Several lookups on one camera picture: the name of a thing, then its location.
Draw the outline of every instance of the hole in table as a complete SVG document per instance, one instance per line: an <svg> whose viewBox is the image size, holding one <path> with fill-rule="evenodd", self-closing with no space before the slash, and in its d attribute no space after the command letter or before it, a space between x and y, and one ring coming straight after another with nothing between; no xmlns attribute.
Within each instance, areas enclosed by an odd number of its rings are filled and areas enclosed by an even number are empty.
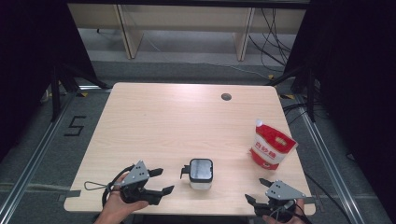
<svg viewBox="0 0 396 224"><path fill-rule="evenodd" d="M230 93L223 93L223 94L221 95L221 99L223 99L223 100L225 100L225 101L229 101L229 100L231 100L231 98L232 98L232 96L231 96Z"/></svg>

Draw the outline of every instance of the table top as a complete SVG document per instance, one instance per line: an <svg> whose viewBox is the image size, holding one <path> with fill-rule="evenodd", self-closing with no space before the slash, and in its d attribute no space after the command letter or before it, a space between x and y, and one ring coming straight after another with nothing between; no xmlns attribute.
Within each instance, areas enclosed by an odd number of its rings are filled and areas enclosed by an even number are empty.
<svg viewBox="0 0 396 224"><path fill-rule="evenodd" d="M231 100L221 98L223 93ZM159 205L137 211L155 215L254 216L245 194L267 203L259 178L277 179L311 195L294 149L278 169L262 169L248 150L254 143L255 121L290 134L276 89L268 86L117 83L96 126L64 208L100 212L102 189L85 190L84 182L110 182L125 167L142 160L148 169L163 168L146 189L174 185ZM180 171L191 159L213 161L209 190L192 189ZM315 206L305 206L315 213Z"/></svg>

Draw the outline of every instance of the white container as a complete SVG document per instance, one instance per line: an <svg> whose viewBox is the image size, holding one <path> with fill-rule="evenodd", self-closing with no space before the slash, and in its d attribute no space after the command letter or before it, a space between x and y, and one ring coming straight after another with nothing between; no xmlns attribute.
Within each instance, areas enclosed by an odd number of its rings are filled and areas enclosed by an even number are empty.
<svg viewBox="0 0 396 224"><path fill-rule="evenodd" d="M181 169L183 174L189 174L190 185L193 189L210 189L213 180L213 161L210 159L193 159L190 165Z"/></svg>

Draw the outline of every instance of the aluminum rail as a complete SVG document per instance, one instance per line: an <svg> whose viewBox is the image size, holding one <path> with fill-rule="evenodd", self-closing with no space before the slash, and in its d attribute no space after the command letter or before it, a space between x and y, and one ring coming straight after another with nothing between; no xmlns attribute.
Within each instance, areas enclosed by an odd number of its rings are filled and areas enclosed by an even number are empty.
<svg viewBox="0 0 396 224"><path fill-rule="evenodd" d="M301 95L296 95L296 100L298 104L303 104L304 99ZM346 209L346 213L351 221L351 223L356 224L364 224L363 217L361 216L361 212L359 210L358 205L355 202L350 190L347 187L343 177L338 171L337 166L335 165L334 160L332 159L332 155L327 149L326 144L323 141L323 138L320 135L318 127L315 122L312 122L311 119L306 115L303 108L300 107L300 111L303 113L303 118L306 127L308 128L309 133L311 134L312 139L317 147L318 153L323 161L323 164L332 180L332 183L335 187L335 190L340 197L341 203Z"/></svg>
<svg viewBox="0 0 396 224"><path fill-rule="evenodd" d="M13 213L15 212L23 193L26 191L28 184L32 177L35 175L35 171L37 170L40 162L43 160L47 149L50 146L50 143L59 127L59 124L63 120L64 113L69 107L70 103L75 98L74 93L67 94L65 97L65 101L63 107L61 109L61 113L57 117L56 120L50 123L48 129L46 130L43 138L35 149L35 153L28 161L25 166L20 178L14 184L11 192L8 194L7 198L4 200L1 209L0 209L0 223L7 224L11 219Z"/></svg>

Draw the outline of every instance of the human hand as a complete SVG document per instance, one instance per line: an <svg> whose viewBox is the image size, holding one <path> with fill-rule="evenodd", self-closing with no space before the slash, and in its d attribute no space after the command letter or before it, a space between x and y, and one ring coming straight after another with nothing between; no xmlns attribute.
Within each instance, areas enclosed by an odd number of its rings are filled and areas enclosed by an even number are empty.
<svg viewBox="0 0 396 224"><path fill-rule="evenodd" d="M121 182L125 176L127 174L120 176L117 182ZM120 224L132 212L143 209L148 205L149 203L146 201L125 203L120 196L120 186L114 186L95 224Z"/></svg>
<svg viewBox="0 0 396 224"><path fill-rule="evenodd" d="M297 199L296 204L297 204L297 206L296 206L296 210L294 212L297 215L305 216L305 214L304 214L304 200ZM264 219L265 223L267 223L267 224L283 223L283 222L276 221L276 219L274 219L273 217L266 216L266 215L262 216L262 219ZM286 222L285 224L305 224L305 222L302 221L299 217L293 216L291 218L291 220Z"/></svg>

